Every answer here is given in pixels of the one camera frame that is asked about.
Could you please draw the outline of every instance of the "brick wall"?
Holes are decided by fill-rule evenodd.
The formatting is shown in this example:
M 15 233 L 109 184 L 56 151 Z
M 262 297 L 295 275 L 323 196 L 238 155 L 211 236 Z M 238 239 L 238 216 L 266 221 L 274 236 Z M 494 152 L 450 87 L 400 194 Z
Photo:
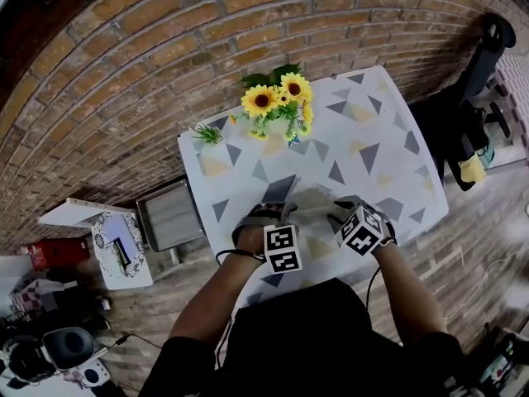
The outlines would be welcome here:
M 244 74 L 384 65 L 417 99 L 457 77 L 486 11 L 527 51 L 527 0 L 95 0 L 3 106 L 0 251 L 82 232 L 36 225 L 66 197 L 119 203 L 180 175 L 178 134 L 236 106 Z

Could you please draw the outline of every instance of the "person's right arm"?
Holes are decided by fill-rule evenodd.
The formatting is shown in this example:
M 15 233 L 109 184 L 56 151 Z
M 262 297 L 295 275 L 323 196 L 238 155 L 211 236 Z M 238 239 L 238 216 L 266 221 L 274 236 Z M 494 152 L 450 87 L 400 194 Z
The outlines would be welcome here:
M 441 307 L 397 245 L 379 246 L 373 256 L 380 265 L 398 335 L 404 345 L 415 344 L 432 332 L 448 333 Z

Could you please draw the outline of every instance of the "black shirt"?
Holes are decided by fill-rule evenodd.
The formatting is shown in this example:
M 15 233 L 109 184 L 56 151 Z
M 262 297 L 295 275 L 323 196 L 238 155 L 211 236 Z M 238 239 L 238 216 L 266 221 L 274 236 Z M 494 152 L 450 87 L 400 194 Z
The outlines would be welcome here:
M 410 347 L 382 337 L 355 292 L 334 279 L 240 309 L 219 370 L 213 348 L 170 338 L 140 397 L 447 395 L 462 359 L 441 332 Z

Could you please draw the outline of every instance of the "red box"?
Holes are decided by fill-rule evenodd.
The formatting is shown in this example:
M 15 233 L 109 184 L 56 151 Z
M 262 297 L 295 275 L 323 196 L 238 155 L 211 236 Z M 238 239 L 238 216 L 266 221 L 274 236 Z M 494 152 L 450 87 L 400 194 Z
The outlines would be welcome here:
M 90 257 L 84 238 L 40 240 L 36 244 L 27 246 L 27 250 L 35 270 L 53 266 L 75 265 Z

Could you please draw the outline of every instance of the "white cable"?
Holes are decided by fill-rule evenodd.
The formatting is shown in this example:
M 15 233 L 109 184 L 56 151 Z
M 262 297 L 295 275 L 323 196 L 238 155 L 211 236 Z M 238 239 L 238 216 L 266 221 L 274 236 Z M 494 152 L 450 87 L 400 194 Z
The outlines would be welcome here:
M 475 294 L 478 292 L 478 289 L 479 287 L 481 286 L 481 284 L 483 283 L 483 280 L 485 279 L 485 276 L 487 275 L 487 272 L 490 268 L 492 268 L 494 265 L 496 265 L 499 261 L 508 261 L 507 259 L 497 259 L 496 261 L 492 262 L 490 265 L 488 265 L 488 268 L 485 270 L 485 272 L 483 273 L 483 275 L 481 276 L 481 280 L 479 281 L 479 284 L 478 286 L 476 287 L 476 289 L 474 290 L 474 292 L 472 293 L 472 295 L 470 295 L 470 297 L 462 304 L 460 304 L 459 306 L 457 306 L 457 309 L 453 312 L 453 314 L 451 314 L 450 316 L 447 316 L 445 319 L 450 319 L 450 318 L 453 318 L 455 316 L 456 313 L 458 313 L 460 311 L 461 308 L 463 308 L 464 306 L 466 306 L 468 303 L 470 303 L 470 300 L 475 296 Z

